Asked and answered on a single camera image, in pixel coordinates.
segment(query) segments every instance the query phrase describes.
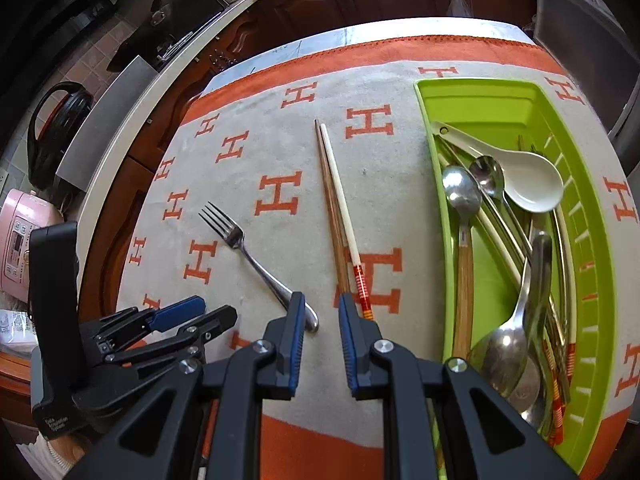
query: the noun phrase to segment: silver fork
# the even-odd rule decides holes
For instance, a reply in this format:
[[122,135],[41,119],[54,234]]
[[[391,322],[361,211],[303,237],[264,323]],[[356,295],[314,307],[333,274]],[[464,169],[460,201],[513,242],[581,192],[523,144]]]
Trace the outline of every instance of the silver fork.
[[[207,202],[202,208],[202,212],[199,213],[206,224],[211,227],[225,243],[232,249],[240,249],[240,252],[244,254],[244,257],[249,260],[253,268],[257,270],[261,275],[264,282],[275,294],[278,301],[282,306],[287,309],[289,307],[289,301],[291,300],[292,291],[273,277],[261,264],[259,264],[254,257],[252,257],[244,246],[244,231],[242,228],[232,220],[222,209],[217,207],[211,202]],[[318,331],[320,323],[315,311],[305,303],[305,328],[308,332],[314,333]]]

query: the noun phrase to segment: green plastic basket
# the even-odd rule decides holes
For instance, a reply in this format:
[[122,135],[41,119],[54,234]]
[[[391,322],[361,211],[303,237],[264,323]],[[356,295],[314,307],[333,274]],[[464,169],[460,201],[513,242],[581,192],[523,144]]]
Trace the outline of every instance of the green plastic basket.
[[[616,295],[614,270],[600,203],[572,136],[545,93],[534,83],[489,78],[435,78],[415,83],[427,128],[435,178],[442,180],[430,121],[441,121],[499,148],[518,149],[518,136],[555,163],[565,184],[562,214],[570,236],[577,298],[577,338],[571,401],[564,416],[564,442],[556,451],[579,472],[598,432],[612,367]],[[438,186],[446,265],[446,328],[443,357],[452,350],[455,314],[454,255],[457,218]],[[502,324],[518,291],[484,230],[472,226],[474,323],[472,344]],[[552,293],[559,297],[558,258]]]

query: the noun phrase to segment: pink rice cooker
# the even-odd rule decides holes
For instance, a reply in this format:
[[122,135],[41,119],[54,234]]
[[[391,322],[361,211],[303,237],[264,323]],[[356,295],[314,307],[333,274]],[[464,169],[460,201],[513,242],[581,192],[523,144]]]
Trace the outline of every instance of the pink rice cooker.
[[62,215],[53,204],[18,189],[9,192],[0,211],[1,290],[28,301],[31,231],[62,222]]

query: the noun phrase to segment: white plastic bag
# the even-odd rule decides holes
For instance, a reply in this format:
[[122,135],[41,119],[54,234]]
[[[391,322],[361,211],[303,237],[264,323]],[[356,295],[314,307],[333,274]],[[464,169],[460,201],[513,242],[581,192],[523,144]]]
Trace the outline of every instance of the white plastic bag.
[[0,346],[31,354],[37,345],[36,331],[26,312],[0,310]]
[[465,0],[451,0],[447,16],[452,18],[472,18],[473,13]]

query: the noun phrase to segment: wooden spoon handle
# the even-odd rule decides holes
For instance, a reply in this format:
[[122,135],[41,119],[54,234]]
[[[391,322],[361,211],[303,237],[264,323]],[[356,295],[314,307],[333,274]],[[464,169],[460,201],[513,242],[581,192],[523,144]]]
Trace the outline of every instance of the wooden spoon handle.
[[456,296],[453,356],[466,359],[471,350],[471,329],[474,321],[474,250],[471,245],[471,229],[468,226],[460,226]]

